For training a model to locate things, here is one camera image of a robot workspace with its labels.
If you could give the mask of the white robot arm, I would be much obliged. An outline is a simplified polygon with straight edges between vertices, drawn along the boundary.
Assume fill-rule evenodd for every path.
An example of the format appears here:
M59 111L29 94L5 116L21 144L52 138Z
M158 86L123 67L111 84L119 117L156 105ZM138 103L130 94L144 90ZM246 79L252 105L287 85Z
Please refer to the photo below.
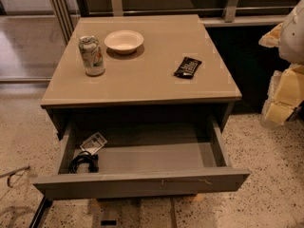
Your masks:
M290 63L283 72L274 72L262 108L263 122L283 125L304 102L304 0L258 43L278 48L279 57Z

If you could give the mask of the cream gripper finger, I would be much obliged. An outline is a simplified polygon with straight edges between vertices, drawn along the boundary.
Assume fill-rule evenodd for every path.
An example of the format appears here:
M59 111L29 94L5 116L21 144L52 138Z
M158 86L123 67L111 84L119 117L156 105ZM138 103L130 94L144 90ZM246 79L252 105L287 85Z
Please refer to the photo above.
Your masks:
M284 124L304 101L304 66L291 64L271 77L262 119L267 123Z
M266 48L277 48L279 46L280 31L282 23L272 28L269 32L264 34L258 41L258 43Z

